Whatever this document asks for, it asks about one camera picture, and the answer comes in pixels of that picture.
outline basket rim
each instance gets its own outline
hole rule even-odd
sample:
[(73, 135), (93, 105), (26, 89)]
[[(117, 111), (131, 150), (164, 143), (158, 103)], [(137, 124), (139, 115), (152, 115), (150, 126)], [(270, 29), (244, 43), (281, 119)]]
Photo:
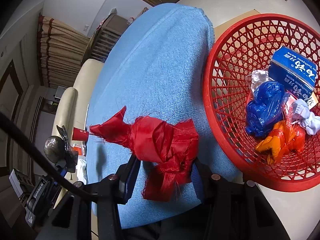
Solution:
[(254, 21), (258, 22), (258, 21), (264, 21), (264, 20), (282, 20), (287, 23), (302, 25), (306, 29), (306, 31), (308, 31), (312, 35), (317, 36), (320, 39), (320, 35), (305, 23), (293, 17), (289, 17), (282, 14), (275, 14), (275, 13), (257, 14), (257, 15), (244, 18), (238, 21), (237, 23), (233, 24), (217, 39), (207, 58), (207, 62), (204, 69), (203, 87), (202, 87), (204, 109), (206, 112), (206, 116), (211, 128), (211, 131), (214, 137), (216, 138), (219, 146), (221, 147), (223, 152), (227, 155), (227, 157), (232, 161), (232, 163), (246, 176), (246, 178), (249, 178), (257, 182), (262, 186), (268, 187), (273, 190), (283, 191), (283, 192), (298, 192), (302, 190), (307, 190), (320, 183), (320, 172), (314, 174), (311, 177), (298, 179), (298, 180), (286, 180), (286, 179), (272, 180), (268, 178), (261, 171), (256, 171), (255, 169), (253, 169), (253, 167), (247, 161), (245, 161), (239, 155), (239, 153), (233, 148), (231, 143), (224, 136), (220, 123), (217, 120), (215, 115), (215, 109), (213, 106), (213, 101), (211, 99), (212, 98), (211, 73), (213, 71), (212, 62), (214, 58), (218, 56), (219, 50), (221, 49), (223, 44), (225, 44), (226, 41), (230, 38), (231, 33), (247, 26), (248, 24), (253, 23)]

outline laundry basket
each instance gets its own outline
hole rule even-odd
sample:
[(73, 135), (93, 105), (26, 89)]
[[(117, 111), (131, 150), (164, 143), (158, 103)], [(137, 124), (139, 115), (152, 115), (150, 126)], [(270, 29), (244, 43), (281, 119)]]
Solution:
[[(281, 45), (310, 58), (319, 68), (316, 31), (285, 15), (254, 15), (231, 26), (216, 41), (204, 72), (203, 100), (212, 133), (247, 179), (274, 190), (296, 192), (320, 183), (320, 132), (306, 135), (302, 153), (290, 153), (274, 165), (255, 151), (259, 140), (245, 132), (245, 108), (251, 100), (245, 76), (266, 68)], [(319, 77), (314, 92), (319, 100)], [(320, 104), (312, 111), (320, 115)]]

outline red ribbon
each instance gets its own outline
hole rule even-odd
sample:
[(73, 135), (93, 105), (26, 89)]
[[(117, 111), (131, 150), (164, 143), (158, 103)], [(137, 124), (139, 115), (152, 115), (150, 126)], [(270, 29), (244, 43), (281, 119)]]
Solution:
[(190, 170), (198, 154), (198, 133), (191, 119), (176, 125), (150, 116), (138, 117), (133, 124), (123, 122), (126, 107), (90, 132), (129, 148), (141, 161), (158, 163), (150, 172), (144, 199), (169, 201), (176, 185), (191, 182)]

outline robotic device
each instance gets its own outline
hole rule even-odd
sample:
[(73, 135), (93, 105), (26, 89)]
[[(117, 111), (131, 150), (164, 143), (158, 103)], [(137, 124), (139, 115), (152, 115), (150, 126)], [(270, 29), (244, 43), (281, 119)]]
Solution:
[[(97, 204), (99, 239), (123, 239), (118, 204), (126, 204), (132, 196), (140, 169), (140, 161), (134, 155), (115, 174), (98, 183), (84, 185), (77, 181), (72, 185), (63, 178), (66, 167), (57, 163), (53, 168), (1, 113), (0, 127), (48, 173), (34, 188), (19, 171), (13, 170), (11, 175), (12, 185), (21, 201), (28, 198), (26, 209), (29, 214), (35, 215), (36, 221), (39, 218), (45, 220), (36, 239), (91, 239), (92, 202)], [(210, 168), (198, 159), (193, 163), (191, 180), (197, 198), (211, 205), (205, 240), (290, 240), (279, 218), (253, 181), (246, 181), (244, 185), (228, 182), (220, 175), (212, 174)], [(61, 189), (58, 184), (68, 192), (48, 215)]]

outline beige sofa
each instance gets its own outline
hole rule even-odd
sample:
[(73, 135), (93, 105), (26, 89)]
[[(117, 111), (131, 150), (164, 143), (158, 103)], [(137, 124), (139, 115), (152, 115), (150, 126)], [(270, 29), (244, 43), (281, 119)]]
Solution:
[[(60, 99), (52, 127), (52, 135), (60, 136), (56, 126), (64, 125), (70, 144), (81, 145), (81, 142), (72, 141), (73, 127), (84, 129), (88, 104), (102, 66), (103, 63), (95, 59), (88, 59), (83, 64), (73, 87), (67, 88)], [(72, 183), (78, 180), (76, 173), (68, 172), (65, 178)], [(64, 194), (65, 190), (63, 189), (55, 205), (59, 203)]]

